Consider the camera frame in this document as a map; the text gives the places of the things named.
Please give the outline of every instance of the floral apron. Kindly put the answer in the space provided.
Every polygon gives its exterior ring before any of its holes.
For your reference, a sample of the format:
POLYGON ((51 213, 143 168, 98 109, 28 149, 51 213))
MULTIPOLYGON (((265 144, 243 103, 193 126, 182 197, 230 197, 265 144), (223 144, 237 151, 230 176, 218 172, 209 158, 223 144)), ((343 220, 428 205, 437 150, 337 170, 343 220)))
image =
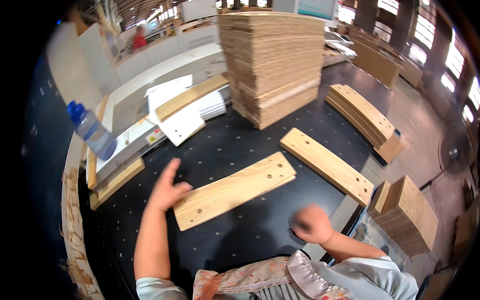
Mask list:
MULTIPOLYGON (((264 288, 293 283, 287 269, 288 257, 280 256, 248 264, 225 273, 198 270, 193 284, 193 300, 211 300, 215 294, 257 292, 264 288)), ((349 291, 329 286, 320 300, 346 299, 349 291)))

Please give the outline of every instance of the stack of boards on floor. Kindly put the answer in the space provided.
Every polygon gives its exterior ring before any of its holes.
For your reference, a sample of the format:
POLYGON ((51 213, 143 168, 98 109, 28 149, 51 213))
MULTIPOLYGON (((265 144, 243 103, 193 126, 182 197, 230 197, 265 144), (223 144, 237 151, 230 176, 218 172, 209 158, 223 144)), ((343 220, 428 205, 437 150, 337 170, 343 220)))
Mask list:
POLYGON ((384 181, 367 212, 407 255, 432 251, 438 217, 407 175, 392 185, 384 181))
POLYGON ((324 23, 286 12, 219 17, 233 108, 260 130, 317 98, 324 23))
POLYGON ((370 102, 348 85, 333 84, 325 101, 350 121, 386 163, 402 150, 395 127, 370 102))

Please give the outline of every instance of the person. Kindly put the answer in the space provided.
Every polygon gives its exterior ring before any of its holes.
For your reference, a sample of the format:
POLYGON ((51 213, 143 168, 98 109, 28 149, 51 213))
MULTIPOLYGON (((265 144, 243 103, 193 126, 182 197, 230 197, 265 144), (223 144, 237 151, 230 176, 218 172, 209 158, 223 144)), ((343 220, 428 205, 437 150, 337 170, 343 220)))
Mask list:
POLYGON ((147 41, 145 39, 145 27, 140 24, 137 26, 137 33, 135 34, 135 39, 133 40, 133 50, 136 51, 143 46, 146 46, 147 41))
MULTIPOLYGON (((166 211, 192 190, 186 182, 173 185, 179 166, 178 158, 168 163, 142 215, 133 257, 140 300, 188 297, 170 281, 165 217, 166 211)), ((415 299, 418 287, 413 276, 402 273, 382 250, 333 230, 317 205, 297 212, 295 222, 295 234, 322 246, 335 259, 334 266, 296 251, 290 257, 275 257, 222 274, 199 270, 193 299, 415 299)))

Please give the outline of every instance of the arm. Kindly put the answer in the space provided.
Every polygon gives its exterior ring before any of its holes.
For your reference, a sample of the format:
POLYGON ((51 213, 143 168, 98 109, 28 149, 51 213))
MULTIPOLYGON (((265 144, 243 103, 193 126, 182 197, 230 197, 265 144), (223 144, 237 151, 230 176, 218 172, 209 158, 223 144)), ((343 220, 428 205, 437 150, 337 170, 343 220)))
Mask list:
POLYGON ((311 204, 300 210, 295 216, 295 220, 305 226, 303 229, 295 226, 293 228, 295 234, 306 242, 319 244, 337 262, 350 257, 373 258, 386 256, 378 248, 333 230, 328 216, 317 205, 311 204))
POLYGON ((165 212, 192 189, 192 186, 186 182, 173 185, 179 166, 179 158, 169 162, 156 181, 148 199, 133 255, 135 280, 144 277, 170 278, 165 212))

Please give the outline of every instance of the red shirt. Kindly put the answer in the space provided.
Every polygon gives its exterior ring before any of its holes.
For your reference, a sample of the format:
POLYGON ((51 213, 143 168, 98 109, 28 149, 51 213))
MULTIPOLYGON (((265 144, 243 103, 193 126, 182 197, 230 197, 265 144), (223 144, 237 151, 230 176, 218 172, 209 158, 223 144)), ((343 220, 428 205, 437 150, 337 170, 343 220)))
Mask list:
POLYGON ((145 46, 147 41, 143 36, 136 36, 135 40, 133 40, 133 50, 140 49, 141 47, 145 46))

